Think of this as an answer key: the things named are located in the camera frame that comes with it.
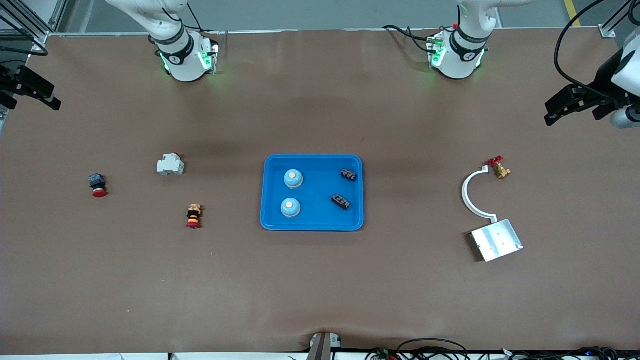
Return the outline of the black red emergency button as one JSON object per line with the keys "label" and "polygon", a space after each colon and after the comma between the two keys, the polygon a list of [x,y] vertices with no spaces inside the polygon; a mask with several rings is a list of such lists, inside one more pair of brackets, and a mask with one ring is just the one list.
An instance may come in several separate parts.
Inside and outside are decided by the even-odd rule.
{"label": "black red emergency button", "polygon": [[105,176],[100,173],[94,173],[89,176],[88,181],[94,198],[104,198],[107,196]]}

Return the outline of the white circuit breaker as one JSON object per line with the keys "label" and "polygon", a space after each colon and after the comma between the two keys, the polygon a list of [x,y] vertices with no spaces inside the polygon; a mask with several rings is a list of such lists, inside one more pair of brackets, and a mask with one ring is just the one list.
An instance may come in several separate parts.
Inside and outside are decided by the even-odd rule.
{"label": "white circuit breaker", "polygon": [[185,163],[178,153],[164,153],[162,159],[157,162],[156,173],[161,176],[170,174],[183,175],[184,171]]}

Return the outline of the silver metal plate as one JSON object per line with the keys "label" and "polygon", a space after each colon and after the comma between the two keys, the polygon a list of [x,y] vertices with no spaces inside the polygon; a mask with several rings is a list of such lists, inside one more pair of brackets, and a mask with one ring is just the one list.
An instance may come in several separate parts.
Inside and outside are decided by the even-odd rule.
{"label": "silver metal plate", "polygon": [[469,233],[480,257],[491,262],[524,248],[509,219],[502,219]]}

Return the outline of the blue plastic tray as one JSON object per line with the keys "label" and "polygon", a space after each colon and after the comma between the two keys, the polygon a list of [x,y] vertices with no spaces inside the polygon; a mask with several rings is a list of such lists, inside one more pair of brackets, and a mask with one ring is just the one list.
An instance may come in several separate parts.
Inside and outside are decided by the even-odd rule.
{"label": "blue plastic tray", "polygon": [[[304,177],[300,187],[284,183],[286,171]],[[343,169],[357,174],[356,181],[341,176]],[[340,194],[350,202],[343,210],[331,201]],[[295,198],[301,212],[294,218],[281,214],[281,203]],[[358,231],[365,223],[364,165],[348,153],[275,153],[263,165],[260,224],[270,231]]]}

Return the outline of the brown table mat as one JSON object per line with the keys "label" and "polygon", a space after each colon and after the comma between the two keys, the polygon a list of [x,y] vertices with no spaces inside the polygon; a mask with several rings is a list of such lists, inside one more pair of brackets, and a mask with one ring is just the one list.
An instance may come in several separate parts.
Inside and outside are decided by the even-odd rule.
{"label": "brown table mat", "polygon": [[[546,126],[557,29],[498,30],[471,78],[384,30],[232,34],[171,79],[144,36],[51,38],[0,135],[0,354],[292,352],[443,338],[640,349],[640,129]],[[182,175],[157,162],[178,153]],[[363,162],[357,231],[260,223],[265,160]],[[523,249],[485,262],[471,201]],[[106,180],[92,196],[89,176]],[[187,228],[200,204],[200,228]]]}

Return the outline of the aluminium frame corner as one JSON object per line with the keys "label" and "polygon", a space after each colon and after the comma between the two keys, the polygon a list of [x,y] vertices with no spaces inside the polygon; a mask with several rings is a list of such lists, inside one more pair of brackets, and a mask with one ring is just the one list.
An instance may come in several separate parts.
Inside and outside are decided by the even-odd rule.
{"label": "aluminium frame corner", "polygon": [[640,0],[624,0],[622,6],[614,12],[604,23],[599,23],[598,28],[604,39],[612,39],[617,36],[616,29],[624,21],[629,21],[630,16],[634,16],[634,12],[640,4]]}
{"label": "aluminium frame corner", "polygon": [[0,38],[43,43],[54,34],[69,0],[0,0]]}

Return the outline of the white curved bracket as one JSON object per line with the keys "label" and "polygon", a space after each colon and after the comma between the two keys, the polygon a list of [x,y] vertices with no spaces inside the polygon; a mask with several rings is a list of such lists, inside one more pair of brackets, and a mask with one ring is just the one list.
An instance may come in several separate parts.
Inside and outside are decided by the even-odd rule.
{"label": "white curved bracket", "polygon": [[474,215],[483,218],[483,219],[487,219],[490,221],[491,224],[495,224],[498,223],[498,215],[494,214],[494,213],[487,213],[483,210],[480,210],[480,208],[478,208],[473,201],[471,200],[470,196],[469,196],[469,185],[471,183],[471,180],[473,180],[473,178],[475,178],[476,176],[480,175],[480,174],[487,174],[489,173],[489,166],[485,165],[483,166],[480,170],[475,171],[471,174],[469,174],[464,182],[462,182],[462,186],[461,186],[461,198],[462,198],[462,202],[464,203],[464,205],[466,206],[466,208],[471,211]]}

